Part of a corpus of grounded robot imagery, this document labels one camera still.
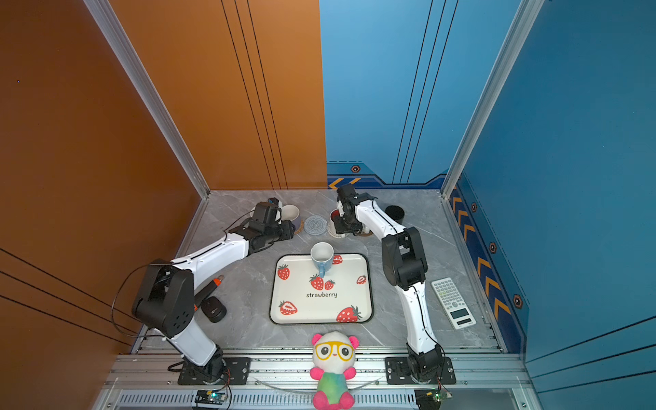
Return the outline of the white mug purple handle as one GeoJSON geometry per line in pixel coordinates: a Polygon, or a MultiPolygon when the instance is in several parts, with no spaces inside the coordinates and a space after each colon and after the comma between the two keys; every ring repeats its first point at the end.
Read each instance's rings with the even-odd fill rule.
{"type": "Polygon", "coordinates": [[[294,221],[301,218],[300,209],[296,205],[287,204],[281,209],[281,220],[290,221],[294,225],[294,221]]]}

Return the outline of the grey blue rope coaster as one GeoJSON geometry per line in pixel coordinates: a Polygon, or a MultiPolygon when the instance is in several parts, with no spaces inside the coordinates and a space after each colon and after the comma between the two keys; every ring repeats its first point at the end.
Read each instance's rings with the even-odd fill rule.
{"type": "Polygon", "coordinates": [[[311,236],[321,236],[327,231],[328,222],[320,215],[311,215],[304,221],[303,230],[311,236]]]}

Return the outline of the black mug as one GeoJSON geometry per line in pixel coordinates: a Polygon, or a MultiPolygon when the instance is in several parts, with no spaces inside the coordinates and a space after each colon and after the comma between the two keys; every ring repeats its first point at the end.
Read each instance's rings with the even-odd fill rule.
{"type": "Polygon", "coordinates": [[[397,224],[403,224],[406,213],[402,207],[397,205],[389,205],[385,208],[384,212],[386,215],[389,215],[389,217],[391,217],[391,219],[394,220],[397,224]]]}

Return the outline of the blue mug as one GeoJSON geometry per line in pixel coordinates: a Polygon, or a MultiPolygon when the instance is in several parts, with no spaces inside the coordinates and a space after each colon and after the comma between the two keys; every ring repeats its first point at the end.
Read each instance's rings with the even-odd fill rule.
{"type": "Polygon", "coordinates": [[[326,242],[319,242],[312,247],[310,256],[318,271],[319,277],[324,278],[333,266],[335,256],[333,247],[326,242]]]}

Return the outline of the red interior mug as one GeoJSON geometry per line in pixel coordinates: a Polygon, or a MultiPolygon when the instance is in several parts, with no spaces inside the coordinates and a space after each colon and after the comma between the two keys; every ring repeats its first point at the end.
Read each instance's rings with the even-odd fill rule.
{"type": "Polygon", "coordinates": [[[341,218],[340,211],[338,209],[335,209],[331,212],[331,224],[333,227],[333,230],[338,233],[338,221],[341,218]]]}

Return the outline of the multicolour woven coaster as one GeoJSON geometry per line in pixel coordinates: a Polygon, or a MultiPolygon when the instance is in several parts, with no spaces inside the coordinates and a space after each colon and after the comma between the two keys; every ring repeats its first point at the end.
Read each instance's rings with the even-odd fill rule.
{"type": "Polygon", "coordinates": [[[333,231],[329,231],[328,233],[336,239],[343,239],[343,238],[347,237],[346,234],[339,234],[339,233],[336,233],[336,232],[333,232],[333,231]]]}

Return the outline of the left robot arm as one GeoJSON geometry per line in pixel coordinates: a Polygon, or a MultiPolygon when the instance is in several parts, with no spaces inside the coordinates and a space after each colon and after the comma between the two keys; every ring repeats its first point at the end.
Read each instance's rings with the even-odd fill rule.
{"type": "Polygon", "coordinates": [[[292,239],[295,227],[282,219],[280,201],[259,202],[249,217],[224,237],[197,252],[172,261],[150,263],[133,302],[132,312],[183,355],[184,367],[200,374],[205,384],[220,381],[225,372],[222,349],[195,320],[215,276],[236,261],[292,239]]]}

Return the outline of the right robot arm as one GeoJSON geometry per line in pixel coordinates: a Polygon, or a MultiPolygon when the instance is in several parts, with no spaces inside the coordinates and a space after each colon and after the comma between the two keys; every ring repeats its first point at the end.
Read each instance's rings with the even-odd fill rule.
{"type": "Polygon", "coordinates": [[[405,227],[379,207],[377,198],[358,193],[351,184],[337,189],[339,234],[370,232],[381,242],[384,276],[395,287],[407,325],[408,366],[420,384],[438,377],[446,362],[442,345],[432,330],[425,297],[428,261],[420,232],[405,227]]]}

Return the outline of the white strawberry serving tray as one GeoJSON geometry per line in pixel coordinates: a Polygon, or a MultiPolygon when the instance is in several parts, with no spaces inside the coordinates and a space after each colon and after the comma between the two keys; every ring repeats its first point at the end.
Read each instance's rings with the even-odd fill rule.
{"type": "Polygon", "coordinates": [[[309,255],[278,259],[269,316],[276,325],[362,323],[373,316],[369,263],[362,254],[334,257],[321,277],[309,255]]]}

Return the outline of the plush panda toy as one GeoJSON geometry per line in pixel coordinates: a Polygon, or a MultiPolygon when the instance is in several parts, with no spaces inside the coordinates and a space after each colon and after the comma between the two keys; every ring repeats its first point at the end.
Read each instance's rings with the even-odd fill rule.
{"type": "Polygon", "coordinates": [[[356,375],[355,350],[360,341],[339,331],[315,334],[312,338],[313,367],[310,377],[318,382],[313,397],[315,409],[351,409],[355,398],[347,381],[356,375]]]}

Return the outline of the white calculator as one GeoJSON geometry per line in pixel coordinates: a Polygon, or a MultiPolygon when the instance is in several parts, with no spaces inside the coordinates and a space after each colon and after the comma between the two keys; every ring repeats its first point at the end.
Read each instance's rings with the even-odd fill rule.
{"type": "Polygon", "coordinates": [[[452,278],[434,280],[430,285],[454,329],[464,329],[476,324],[471,309],[469,309],[452,278]]]}

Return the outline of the left green circuit board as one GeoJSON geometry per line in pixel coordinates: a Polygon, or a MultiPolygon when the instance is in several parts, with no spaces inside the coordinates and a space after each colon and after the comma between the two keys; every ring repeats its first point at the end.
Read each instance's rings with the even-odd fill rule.
{"type": "Polygon", "coordinates": [[[205,389],[204,391],[200,389],[196,392],[194,407],[205,409],[226,408],[228,399],[229,395],[226,391],[218,391],[217,389],[211,389],[210,391],[205,389]]]}

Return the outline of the right circuit board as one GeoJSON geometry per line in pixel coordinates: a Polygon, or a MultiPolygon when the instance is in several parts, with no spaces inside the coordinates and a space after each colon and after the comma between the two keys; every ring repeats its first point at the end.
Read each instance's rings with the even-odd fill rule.
{"type": "Polygon", "coordinates": [[[444,402],[452,398],[452,394],[443,389],[415,389],[413,392],[418,410],[440,410],[444,402]]]}

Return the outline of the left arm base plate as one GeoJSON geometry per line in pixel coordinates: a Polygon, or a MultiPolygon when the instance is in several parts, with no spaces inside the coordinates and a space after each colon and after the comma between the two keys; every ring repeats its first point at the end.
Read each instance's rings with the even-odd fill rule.
{"type": "Polygon", "coordinates": [[[246,385],[249,377],[251,358],[218,357],[204,367],[184,359],[179,369],[179,385],[246,385]]]}

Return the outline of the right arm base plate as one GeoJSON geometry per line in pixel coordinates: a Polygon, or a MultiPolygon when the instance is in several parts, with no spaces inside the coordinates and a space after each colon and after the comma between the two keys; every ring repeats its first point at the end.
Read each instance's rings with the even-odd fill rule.
{"type": "Polygon", "coordinates": [[[446,357],[442,365],[422,369],[418,364],[411,364],[408,357],[386,357],[384,359],[384,374],[387,384],[424,384],[424,385],[455,385],[457,379],[452,360],[446,357]]]}

